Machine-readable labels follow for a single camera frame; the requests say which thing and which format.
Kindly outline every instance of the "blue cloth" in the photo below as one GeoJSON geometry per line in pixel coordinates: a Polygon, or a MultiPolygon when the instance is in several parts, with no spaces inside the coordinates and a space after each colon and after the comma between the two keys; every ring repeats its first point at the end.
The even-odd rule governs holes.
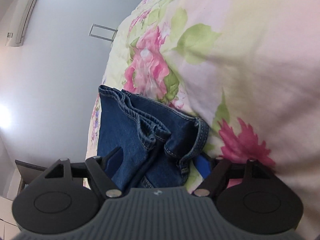
{"type": "Polygon", "coordinates": [[[206,178],[211,173],[210,162],[202,155],[197,156],[193,159],[193,164],[201,174],[202,178],[206,178]]]}
{"type": "Polygon", "coordinates": [[[98,155],[107,157],[106,174],[122,190],[177,187],[189,174],[208,137],[200,118],[180,113],[141,95],[99,87],[101,123],[98,155]]]}

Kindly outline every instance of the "floral bedsheet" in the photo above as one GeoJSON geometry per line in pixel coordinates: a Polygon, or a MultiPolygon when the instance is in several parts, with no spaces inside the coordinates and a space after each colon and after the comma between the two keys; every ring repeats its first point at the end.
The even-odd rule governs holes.
{"type": "MultiPolygon", "coordinates": [[[[143,0],[119,26],[103,84],[202,117],[204,151],[272,167],[320,229],[320,0],[143,0]]],[[[100,100],[87,157],[97,154],[100,100]]],[[[202,181],[190,165],[191,192],[202,181]]]]}

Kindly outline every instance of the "ribbed rubber surface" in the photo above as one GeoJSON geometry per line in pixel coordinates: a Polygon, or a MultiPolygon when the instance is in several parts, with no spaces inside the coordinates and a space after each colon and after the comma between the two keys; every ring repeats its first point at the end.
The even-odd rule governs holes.
{"type": "Polygon", "coordinates": [[[209,198],[184,187],[132,189],[107,200],[83,227],[61,235],[22,231],[15,240],[303,240],[293,230],[271,236],[247,233],[225,221],[209,198]]]}

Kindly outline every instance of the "blue object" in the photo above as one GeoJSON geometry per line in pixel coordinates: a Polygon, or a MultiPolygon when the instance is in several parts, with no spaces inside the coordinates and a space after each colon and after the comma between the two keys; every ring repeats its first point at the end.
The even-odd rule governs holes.
{"type": "Polygon", "coordinates": [[[183,185],[190,160],[206,143],[208,125],[125,90],[101,85],[99,93],[102,111],[97,154],[105,157],[116,147],[123,150],[113,153],[106,163],[112,181],[122,191],[183,185]]]}
{"type": "Polygon", "coordinates": [[[193,159],[193,164],[201,174],[202,178],[206,178],[211,173],[210,162],[202,155],[197,156],[193,159]]]}

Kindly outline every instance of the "air conditioner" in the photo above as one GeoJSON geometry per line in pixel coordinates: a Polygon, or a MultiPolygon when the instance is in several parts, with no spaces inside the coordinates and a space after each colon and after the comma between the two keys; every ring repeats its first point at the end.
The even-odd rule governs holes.
{"type": "Polygon", "coordinates": [[[37,0],[18,0],[10,22],[6,46],[22,46],[28,22],[36,1],[37,0]]]}

